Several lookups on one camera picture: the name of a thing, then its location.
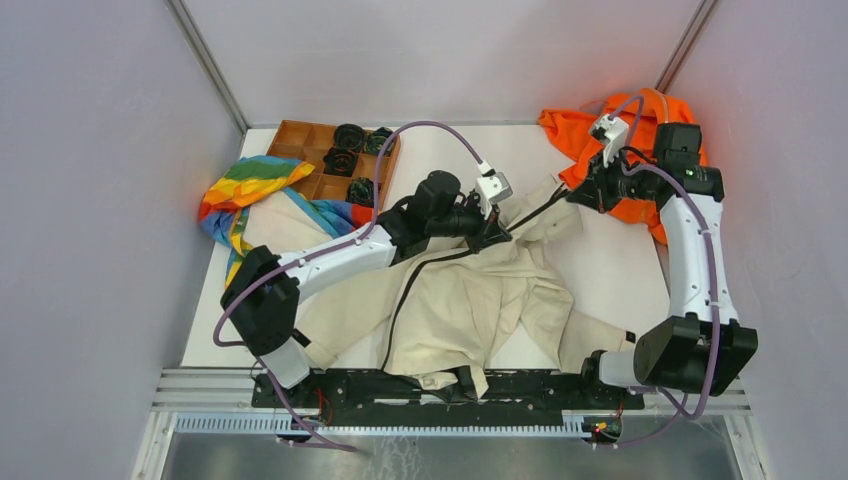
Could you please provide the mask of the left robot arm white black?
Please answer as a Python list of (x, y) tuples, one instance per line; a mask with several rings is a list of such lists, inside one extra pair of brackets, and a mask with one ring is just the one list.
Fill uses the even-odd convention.
[(276, 380), (276, 392), (288, 405), (307, 404), (315, 391), (305, 354), (310, 341), (295, 328), (304, 300), (412, 258), (434, 237), (461, 238), (472, 253), (510, 240), (498, 207), (512, 194), (506, 176), (490, 169), (467, 196), (460, 188), (453, 174), (433, 171), (414, 194), (347, 235), (284, 255), (265, 246), (248, 253), (221, 297), (223, 317)]

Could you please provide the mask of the beige zip jacket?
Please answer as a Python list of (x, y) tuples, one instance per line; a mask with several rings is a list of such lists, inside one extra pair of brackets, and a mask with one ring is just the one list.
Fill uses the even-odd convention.
[(577, 236), (577, 207), (553, 201), (553, 179), (502, 207), (512, 240), (470, 254), (437, 241), (397, 265), (368, 271), (306, 299), (297, 330), (310, 341), (312, 367), (327, 368), (378, 327), (386, 330), (379, 367), (427, 390), (468, 373), (476, 395), (485, 369), (517, 329), (552, 365), (576, 373), (597, 350), (629, 351), (630, 334), (579, 311), (545, 256), (548, 246)]

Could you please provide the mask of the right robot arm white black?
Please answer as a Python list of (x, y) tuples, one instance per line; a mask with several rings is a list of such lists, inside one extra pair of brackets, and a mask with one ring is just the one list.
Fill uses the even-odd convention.
[(652, 202), (667, 238), (667, 319), (641, 335), (631, 351), (597, 351), (577, 382), (591, 408), (612, 401), (618, 387), (662, 387), (719, 396), (758, 349), (758, 334), (740, 325), (725, 277), (721, 246), (721, 172), (701, 163), (702, 133), (689, 123), (662, 123), (648, 158), (626, 145), (626, 122), (603, 116), (589, 129), (602, 145), (570, 203), (609, 213), (627, 199)]

